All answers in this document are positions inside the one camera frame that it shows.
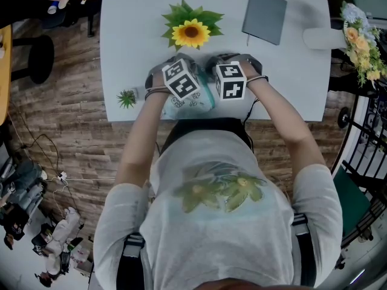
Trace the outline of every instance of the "flower bouquet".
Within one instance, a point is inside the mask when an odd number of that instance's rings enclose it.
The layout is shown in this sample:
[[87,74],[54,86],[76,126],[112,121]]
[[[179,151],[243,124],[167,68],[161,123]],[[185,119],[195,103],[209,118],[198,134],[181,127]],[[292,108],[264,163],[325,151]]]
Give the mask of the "flower bouquet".
[[387,66],[380,59],[376,46],[380,30],[371,27],[366,14],[353,4],[343,2],[341,15],[344,20],[344,35],[348,44],[346,54],[355,65],[359,85],[363,86],[366,79],[375,82],[380,75],[387,75]]
[[184,0],[181,5],[170,6],[172,13],[162,15],[169,21],[166,24],[169,29],[162,37],[169,39],[169,47],[175,45],[176,51],[184,45],[199,50],[209,37],[223,35],[216,25],[223,14],[203,11],[203,7],[194,10]]

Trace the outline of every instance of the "white table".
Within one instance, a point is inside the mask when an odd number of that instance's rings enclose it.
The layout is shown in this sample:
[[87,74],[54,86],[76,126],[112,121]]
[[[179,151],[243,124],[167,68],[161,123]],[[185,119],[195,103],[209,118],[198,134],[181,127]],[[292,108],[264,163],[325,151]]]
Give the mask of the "white table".
[[[288,2],[280,45],[276,46],[241,32],[248,0],[186,0],[192,8],[224,13],[217,24],[223,36],[214,36],[200,49],[183,47],[180,51],[203,65],[212,54],[246,53],[263,64],[270,83],[307,121],[321,121],[330,76],[330,50],[310,50],[304,44],[306,28],[330,27],[327,0],[286,0]],[[102,83],[109,121],[135,120],[143,100],[134,109],[123,109],[117,95],[123,89],[144,85],[148,71],[175,54],[168,40],[160,37],[166,30],[169,4],[181,0],[103,0],[100,31]],[[254,97],[248,91],[244,100],[220,102],[211,84],[216,108],[207,117],[245,118]],[[251,119],[268,119],[257,103]]]

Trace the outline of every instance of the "gray notebook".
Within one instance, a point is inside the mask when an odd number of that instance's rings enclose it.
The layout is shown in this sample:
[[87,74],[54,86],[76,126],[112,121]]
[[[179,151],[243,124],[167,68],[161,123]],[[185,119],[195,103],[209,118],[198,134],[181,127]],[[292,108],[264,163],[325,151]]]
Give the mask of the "gray notebook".
[[242,32],[279,45],[286,5],[285,0],[249,0]]

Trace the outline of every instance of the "backpack strap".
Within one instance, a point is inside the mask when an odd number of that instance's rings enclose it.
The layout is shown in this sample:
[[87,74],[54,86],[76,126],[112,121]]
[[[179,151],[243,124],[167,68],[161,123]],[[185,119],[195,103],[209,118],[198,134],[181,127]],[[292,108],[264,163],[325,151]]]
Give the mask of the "backpack strap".
[[301,286],[314,287],[317,269],[308,218],[304,214],[294,214],[292,226],[301,252]]
[[144,245],[145,241],[140,233],[132,233],[126,238],[117,272],[117,290],[129,288],[145,290],[143,264],[140,257],[140,251]]

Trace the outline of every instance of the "small succulent plant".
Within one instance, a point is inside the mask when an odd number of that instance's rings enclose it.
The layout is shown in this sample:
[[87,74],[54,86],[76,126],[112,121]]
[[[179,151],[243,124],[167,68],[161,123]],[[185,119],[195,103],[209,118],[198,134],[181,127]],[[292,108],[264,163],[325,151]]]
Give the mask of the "small succulent plant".
[[123,90],[120,92],[120,95],[117,96],[118,103],[121,103],[120,108],[129,108],[129,105],[133,107],[136,104],[135,94],[133,90]]

